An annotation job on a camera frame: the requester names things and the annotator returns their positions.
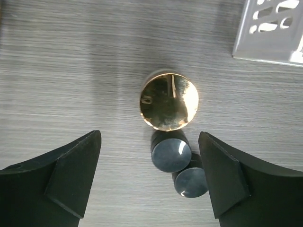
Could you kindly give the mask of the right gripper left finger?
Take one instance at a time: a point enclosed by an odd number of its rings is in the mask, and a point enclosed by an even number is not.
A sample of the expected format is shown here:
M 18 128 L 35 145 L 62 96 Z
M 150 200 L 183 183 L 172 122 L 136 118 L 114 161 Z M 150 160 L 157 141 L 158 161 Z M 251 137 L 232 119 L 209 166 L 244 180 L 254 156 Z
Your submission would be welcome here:
M 84 217 L 101 149 L 91 131 L 0 172 L 3 227 L 76 227 Z

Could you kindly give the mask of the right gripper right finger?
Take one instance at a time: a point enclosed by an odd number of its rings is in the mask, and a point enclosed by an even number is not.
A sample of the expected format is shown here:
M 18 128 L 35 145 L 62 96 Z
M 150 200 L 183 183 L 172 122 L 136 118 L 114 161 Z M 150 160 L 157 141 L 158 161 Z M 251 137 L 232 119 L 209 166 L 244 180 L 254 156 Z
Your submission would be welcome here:
M 214 217 L 222 227 L 301 227 L 303 174 L 219 140 L 198 139 Z

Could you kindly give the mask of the black round cap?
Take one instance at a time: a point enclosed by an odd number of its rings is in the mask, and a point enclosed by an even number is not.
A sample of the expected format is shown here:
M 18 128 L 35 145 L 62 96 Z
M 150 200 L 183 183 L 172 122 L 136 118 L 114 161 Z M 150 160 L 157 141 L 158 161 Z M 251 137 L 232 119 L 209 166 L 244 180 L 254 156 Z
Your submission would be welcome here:
M 151 138 L 151 160 L 162 172 L 183 170 L 192 157 L 191 147 L 182 130 L 155 131 Z
M 208 186 L 201 157 L 192 154 L 189 164 L 172 174 L 176 192 L 182 197 L 196 198 L 208 192 Z

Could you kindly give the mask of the gold lid cream jar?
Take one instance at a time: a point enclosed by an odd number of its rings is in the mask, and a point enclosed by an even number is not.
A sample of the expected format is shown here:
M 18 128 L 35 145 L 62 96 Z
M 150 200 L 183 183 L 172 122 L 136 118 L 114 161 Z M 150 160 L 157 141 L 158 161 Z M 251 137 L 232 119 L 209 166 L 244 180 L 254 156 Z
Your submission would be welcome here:
M 152 72 L 140 91 L 140 115 L 152 128 L 176 131 L 188 125 L 199 108 L 195 85 L 171 69 Z

